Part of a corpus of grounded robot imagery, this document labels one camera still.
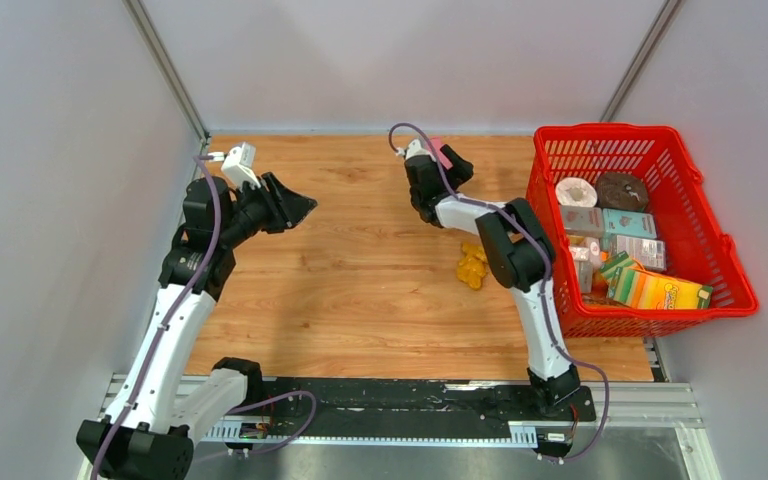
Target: yellow toy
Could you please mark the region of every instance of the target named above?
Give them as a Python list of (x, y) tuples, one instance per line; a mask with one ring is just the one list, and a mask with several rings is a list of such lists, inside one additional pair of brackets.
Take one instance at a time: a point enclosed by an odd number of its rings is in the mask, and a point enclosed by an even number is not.
[(480, 290), (481, 282), (487, 276), (487, 254), (484, 253), (484, 247), (463, 242), (461, 251), (464, 256), (458, 262), (458, 280), (473, 290)]

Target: red basket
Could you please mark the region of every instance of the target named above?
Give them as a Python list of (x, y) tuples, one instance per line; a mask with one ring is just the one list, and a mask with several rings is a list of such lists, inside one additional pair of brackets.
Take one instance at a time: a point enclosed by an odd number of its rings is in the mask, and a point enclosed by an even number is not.
[[(715, 318), (758, 311), (729, 235), (720, 230), (702, 191), (702, 174), (670, 127), (596, 123), (542, 127), (534, 135), (536, 158), (527, 199), (557, 253), (555, 303), (567, 337), (664, 336)], [(641, 178), (648, 212), (666, 244), (668, 275), (713, 287), (704, 310), (639, 310), (586, 305), (581, 300), (569, 240), (564, 234), (555, 184), (568, 176), (591, 183), (605, 172)]]

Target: wooden table surface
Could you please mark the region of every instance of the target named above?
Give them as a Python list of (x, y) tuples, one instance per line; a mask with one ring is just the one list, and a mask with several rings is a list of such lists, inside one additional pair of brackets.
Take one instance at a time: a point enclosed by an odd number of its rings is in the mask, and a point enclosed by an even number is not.
[[(409, 140), (398, 137), (397, 145)], [(464, 193), (494, 201), (525, 195), (530, 137), (444, 140), (475, 164)], [(187, 373), (207, 374), (235, 356), (260, 362), (265, 375), (527, 378), (510, 294), (492, 276), (480, 291), (455, 278), (461, 241), (477, 237), (419, 219), (385, 136), (218, 136), (210, 150), (240, 141), (257, 147), (256, 172), (274, 172), (319, 206), (294, 230), (260, 233), (237, 248)], [(567, 345), (611, 380), (652, 380), (641, 339)], [(581, 376), (598, 379), (586, 370)]]

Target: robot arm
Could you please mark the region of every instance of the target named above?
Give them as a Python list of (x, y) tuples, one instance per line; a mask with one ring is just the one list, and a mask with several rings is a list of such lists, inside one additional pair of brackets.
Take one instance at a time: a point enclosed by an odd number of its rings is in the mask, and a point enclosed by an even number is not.
[[(256, 176), (251, 170), (253, 155), (254, 148), (242, 144), (225, 158), (222, 171), (236, 188), (232, 190), (225, 180), (213, 177), (218, 205), (213, 203), (207, 179), (195, 180), (187, 187), (184, 223), (164, 259), (161, 288), (137, 358), (102, 418), (85, 420), (78, 430), (78, 446), (92, 462), (111, 431), (113, 419), (128, 410), (103, 458), (101, 473), (107, 478), (183, 479), (195, 445), (226, 412), (263, 400), (260, 365), (224, 358), (204, 384), (187, 398), (175, 401), (198, 332), (236, 264), (234, 248), (258, 232), (280, 233), (294, 228), (316, 207), (315, 200), (287, 189), (272, 173)], [(215, 225), (214, 208), (219, 209), (221, 219), (214, 254), (164, 326), (162, 319), (174, 308), (176, 298), (205, 257)], [(157, 335), (158, 329), (164, 330), (162, 335)], [(131, 388), (139, 383), (137, 378), (151, 351), (154, 353), (142, 388), (131, 403)]]
[[(447, 180), (457, 189), (473, 174), (473, 166), (449, 146), (439, 149)], [(456, 228), (478, 235), (496, 280), (508, 288), (519, 312), (529, 352), (528, 375), (545, 407), (561, 405), (575, 393), (581, 381), (578, 370), (559, 350), (566, 351), (555, 309), (553, 281), (545, 285), (546, 303), (540, 298), (540, 283), (545, 272), (542, 257), (525, 239), (513, 240), (512, 226), (492, 207), (503, 209), (541, 245), (550, 260), (554, 249), (531, 206), (524, 198), (510, 202), (464, 202), (448, 193), (440, 172), (418, 140), (404, 152), (405, 171), (410, 183), (411, 205), (420, 218), (440, 228)]]
[[(503, 203), (497, 203), (496, 205), (502, 208), (505, 207)], [(435, 212), (442, 228), (456, 228), (473, 235), (480, 234), (478, 227), (478, 220), (480, 218), (487, 215), (486, 219), (492, 219), (496, 215), (489, 208), (463, 203), (451, 196), (441, 200), (435, 207)], [(491, 261), (491, 254), (488, 250), (494, 247), (485, 244), (485, 237), (482, 237), (481, 240), (485, 251), (488, 252), (488, 261)], [(509, 287), (508, 291), (511, 292), (511, 296), (514, 298), (514, 303), (516, 303), (517, 310), (519, 311), (522, 329), (525, 332), (525, 340), (528, 344), (528, 369), (539, 378), (549, 379), (565, 374), (571, 364), (569, 360), (561, 356), (558, 349), (552, 344), (548, 332), (549, 327), (546, 325), (543, 317), (543, 306), (538, 296), (539, 281), (530, 284), (525, 291), (516, 286)], [(555, 305), (552, 285), (552, 280), (549, 280), (546, 284), (547, 303), (550, 306)], [(548, 313), (551, 318), (551, 327), (554, 329), (555, 338), (558, 339), (559, 346), (565, 349), (566, 346), (561, 335), (561, 328), (558, 325), (558, 313), (554, 308), (549, 308)]]

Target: gray wall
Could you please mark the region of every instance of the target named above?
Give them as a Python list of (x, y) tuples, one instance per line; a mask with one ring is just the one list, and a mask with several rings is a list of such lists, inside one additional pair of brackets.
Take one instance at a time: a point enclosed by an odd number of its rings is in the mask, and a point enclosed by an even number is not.
[(673, 377), (693, 384), (724, 478), (768, 478), (768, 3), (687, 2), (619, 120), (683, 133), (735, 237), (760, 314), (662, 347)]
[(0, 2), (0, 479), (75, 478), (197, 150), (121, 2)]
[(596, 121), (663, 0), (144, 0), (211, 130)]

